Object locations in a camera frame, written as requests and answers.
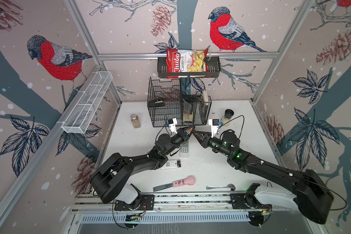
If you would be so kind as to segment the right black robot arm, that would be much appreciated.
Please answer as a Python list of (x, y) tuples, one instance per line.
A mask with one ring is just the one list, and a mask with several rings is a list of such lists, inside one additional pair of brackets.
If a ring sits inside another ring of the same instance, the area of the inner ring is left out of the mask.
[(203, 148), (225, 155), (234, 169), (265, 178), (293, 193), (295, 204), (307, 219), (326, 223), (334, 196), (315, 171), (301, 172), (264, 161), (241, 149), (240, 139), (233, 132), (225, 133), (222, 139), (212, 137), (210, 132), (193, 130), (192, 133)]

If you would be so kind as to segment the white remote control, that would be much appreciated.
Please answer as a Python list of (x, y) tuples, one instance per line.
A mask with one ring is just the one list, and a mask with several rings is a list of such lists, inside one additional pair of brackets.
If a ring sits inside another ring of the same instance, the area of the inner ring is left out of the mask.
[(168, 160), (160, 169), (161, 170), (172, 170), (181, 168), (180, 160)]
[(188, 158), (189, 157), (189, 142), (186, 142), (181, 145), (180, 151), (179, 151), (179, 156), (181, 158)]

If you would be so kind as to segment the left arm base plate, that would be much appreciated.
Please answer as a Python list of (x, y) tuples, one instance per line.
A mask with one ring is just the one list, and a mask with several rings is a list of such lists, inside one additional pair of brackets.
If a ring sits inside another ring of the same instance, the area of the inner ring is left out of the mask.
[(152, 211), (154, 208), (154, 195), (140, 194), (133, 202), (125, 203), (117, 200), (114, 211)]

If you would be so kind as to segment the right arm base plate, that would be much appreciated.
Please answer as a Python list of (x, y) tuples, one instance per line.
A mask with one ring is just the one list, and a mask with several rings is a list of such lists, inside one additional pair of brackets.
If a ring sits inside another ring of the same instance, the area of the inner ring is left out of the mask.
[(254, 195), (246, 194), (230, 194), (230, 202), (234, 210), (245, 210), (245, 209), (272, 209), (270, 204), (260, 203)]

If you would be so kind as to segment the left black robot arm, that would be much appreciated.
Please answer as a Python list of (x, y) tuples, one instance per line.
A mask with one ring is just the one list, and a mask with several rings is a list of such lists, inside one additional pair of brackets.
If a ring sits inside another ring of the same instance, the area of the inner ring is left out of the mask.
[(90, 177), (90, 184), (101, 201), (106, 204), (116, 199), (130, 176), (161, 168), (168, 161), (168, 156), (189, 140), (194, 128), (194, 125), (179, 128), (172, 137), (160, 135), (155, 146), (141, 156), (112, 154)]

